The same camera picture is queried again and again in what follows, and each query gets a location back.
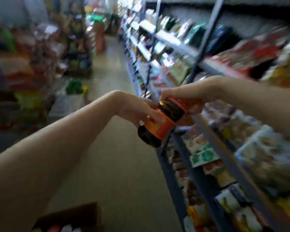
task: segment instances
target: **cardboard box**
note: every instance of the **cardboard box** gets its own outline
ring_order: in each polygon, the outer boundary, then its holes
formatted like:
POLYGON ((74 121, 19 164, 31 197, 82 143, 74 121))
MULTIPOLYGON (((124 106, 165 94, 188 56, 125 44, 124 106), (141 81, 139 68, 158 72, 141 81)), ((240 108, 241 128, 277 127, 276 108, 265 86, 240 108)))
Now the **cardboard box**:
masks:
POLYGON ((55 225, 71 225, 74 229, 81 228, 82 232, 100 232, 101 214, 101 207, 97 202, 84 204, 40 217, 33 229, 41 228, 46 232, 55 225))

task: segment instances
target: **person's left hand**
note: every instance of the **person's left hand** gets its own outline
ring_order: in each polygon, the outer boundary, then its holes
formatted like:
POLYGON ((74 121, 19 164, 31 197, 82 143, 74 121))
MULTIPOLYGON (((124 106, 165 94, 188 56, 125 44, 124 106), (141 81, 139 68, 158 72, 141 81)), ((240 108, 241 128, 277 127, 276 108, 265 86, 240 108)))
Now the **person's left hand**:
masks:
POLYGON ((140 127, 140 121, 146 123, 148 116, 160 124, 165 123, 165 118, 155 109, 158 107, 153 101, 136 97, 122 91, 118 92, 120 98, 120 109, 118 116, 130 121, 136 128, 140 127))

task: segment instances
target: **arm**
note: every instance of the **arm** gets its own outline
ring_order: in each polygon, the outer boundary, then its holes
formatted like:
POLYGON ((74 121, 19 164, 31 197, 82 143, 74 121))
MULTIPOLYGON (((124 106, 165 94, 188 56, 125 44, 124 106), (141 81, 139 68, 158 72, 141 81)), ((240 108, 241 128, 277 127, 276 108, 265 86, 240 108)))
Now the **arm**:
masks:
POLYGON ((202 98, 204 101, 221 99, 290 138, 290 89, 246 79, 212 76, 189 85, 166 89, 161 99, 167 96, 202 98))
POLYGON ((62 179, 115 115, 136 126, 147 115, 162 119, 145 100, 114 91, 0 154, 0 231, 30 231, 62 179))

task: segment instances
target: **tile floor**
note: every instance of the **tile floor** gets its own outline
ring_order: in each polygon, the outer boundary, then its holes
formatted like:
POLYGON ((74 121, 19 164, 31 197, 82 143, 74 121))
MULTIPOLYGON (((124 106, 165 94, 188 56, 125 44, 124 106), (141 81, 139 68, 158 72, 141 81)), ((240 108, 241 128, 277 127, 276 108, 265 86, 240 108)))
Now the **tile floor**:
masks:
MULTIPOLYGON (((85 83, 89 99, 112 90, 134 94, 117 39, 94 58, 94 76, 85 83)), ((105 232, 180 232, 155 150, 137 136, 135 127, 115 117, 64 181, 45 213, 97 201, 105 232)))

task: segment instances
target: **forearm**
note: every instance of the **forearm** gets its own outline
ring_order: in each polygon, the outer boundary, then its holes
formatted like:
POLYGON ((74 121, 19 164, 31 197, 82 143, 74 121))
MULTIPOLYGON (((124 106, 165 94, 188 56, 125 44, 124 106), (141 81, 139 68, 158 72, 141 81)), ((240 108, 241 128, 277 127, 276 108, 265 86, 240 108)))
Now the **forearm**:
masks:
POLYGON ((290 138, 290 89, 219 77, 217 98, 290 138))
POLYGON ((0 154, 0 231, 4 226, 16 231, 30 229, 22 226, 32 226, 62 179, 117 114, 116 93, 99 98, 0 154))

